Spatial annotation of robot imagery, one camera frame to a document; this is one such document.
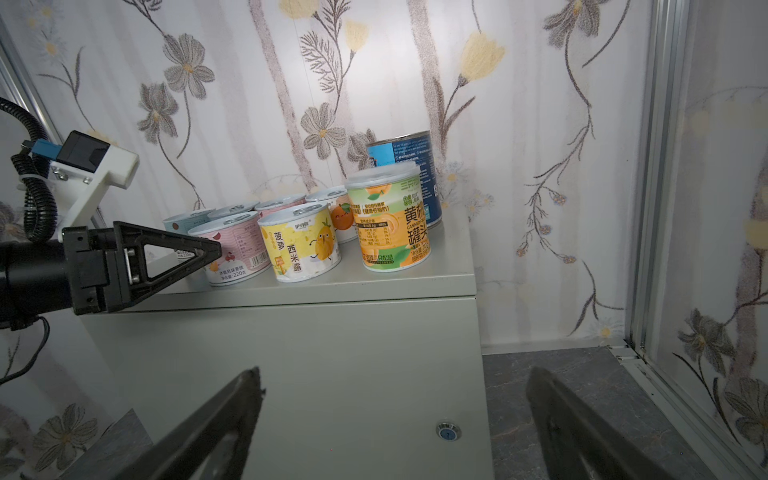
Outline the white lid can beige label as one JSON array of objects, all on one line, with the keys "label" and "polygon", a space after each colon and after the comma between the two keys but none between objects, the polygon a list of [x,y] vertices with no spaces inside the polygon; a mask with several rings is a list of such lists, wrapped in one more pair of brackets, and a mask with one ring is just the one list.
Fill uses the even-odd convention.
[{"label": "white lid can beige label", "polygon": [[205,275],[213,287],[223,287],[254,277],[271,266],[257,212],[230,215],[196,226],[189,235],[215,240],[222,254],[209,263]]}]

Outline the white lid can blue label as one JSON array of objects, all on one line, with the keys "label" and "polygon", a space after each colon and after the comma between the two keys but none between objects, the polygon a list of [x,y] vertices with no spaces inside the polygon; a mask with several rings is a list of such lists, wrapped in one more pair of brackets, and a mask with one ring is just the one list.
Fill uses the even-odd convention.
[{"label": "white lid can blue label", "polygon": [[163,226],[167,232],[187,235],[194,227],[210,221],[212,209],[196,210],[168,217],[163,220]]}]

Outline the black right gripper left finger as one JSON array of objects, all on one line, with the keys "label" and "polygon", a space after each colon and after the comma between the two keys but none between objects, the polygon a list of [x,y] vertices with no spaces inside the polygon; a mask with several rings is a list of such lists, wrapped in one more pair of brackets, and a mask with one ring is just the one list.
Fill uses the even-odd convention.
[{"label": "black right gripper left finger", "polygon": [[240,373],[117,479],[240,479],[264,400],[260,369]]}]

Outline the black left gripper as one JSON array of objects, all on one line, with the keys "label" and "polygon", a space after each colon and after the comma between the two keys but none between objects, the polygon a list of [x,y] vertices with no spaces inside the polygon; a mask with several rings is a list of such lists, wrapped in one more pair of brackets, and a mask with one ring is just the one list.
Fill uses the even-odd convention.
[{"label": "black left gripper", "polygon": [[68,227],[61,240],[76,315],[133,307],[222,256],[215,240],[127,222]]}]

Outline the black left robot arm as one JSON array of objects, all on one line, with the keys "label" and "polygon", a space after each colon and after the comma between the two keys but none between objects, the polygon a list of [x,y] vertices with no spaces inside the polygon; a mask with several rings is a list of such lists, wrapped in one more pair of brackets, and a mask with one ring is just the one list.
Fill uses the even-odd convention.
[{"label": "black left robot arm", "polygon": [[40,322],[47,340],[47,313],[121,311],[221,256],[215,240],[122,221],[89,227],[107,190],[131,185],[138,155],[78,131],[54,144],[23,107],[3,99],[1,109],[29,135],[11,158],[25,192],[27,240],[1,245],[2,328]]}]

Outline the plastic lid can yellow label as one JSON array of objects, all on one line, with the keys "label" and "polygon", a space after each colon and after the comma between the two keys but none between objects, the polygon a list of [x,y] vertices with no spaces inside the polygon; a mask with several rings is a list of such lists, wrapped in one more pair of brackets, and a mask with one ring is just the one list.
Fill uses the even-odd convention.
[{"label": "plastic lid can yellow label", "polygon": [[396,272],[428,258],[431,245],[415,162],[358,171],[347,178],[345,188],[367,269]]}]

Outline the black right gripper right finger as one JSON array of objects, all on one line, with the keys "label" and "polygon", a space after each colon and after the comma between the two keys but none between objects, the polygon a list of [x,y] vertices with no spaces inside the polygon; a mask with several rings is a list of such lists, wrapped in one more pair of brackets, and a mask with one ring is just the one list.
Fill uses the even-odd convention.
[{"label": "black right gripper right finger", "polygon": [[551,479],[669,479],[551,372],[530,371],[526,397]]}]

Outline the white lid can orange label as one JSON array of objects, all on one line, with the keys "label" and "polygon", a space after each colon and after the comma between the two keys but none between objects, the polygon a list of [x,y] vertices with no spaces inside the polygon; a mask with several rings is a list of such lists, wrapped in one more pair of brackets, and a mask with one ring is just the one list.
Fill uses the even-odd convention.
[{"label": "white lid can orange label", "polygon": [[357,239],[352,204],[344,186],[335,186],[311,193],[305,197],[305,201],[307,203],[322,203],[328,207],[339,244]]}]

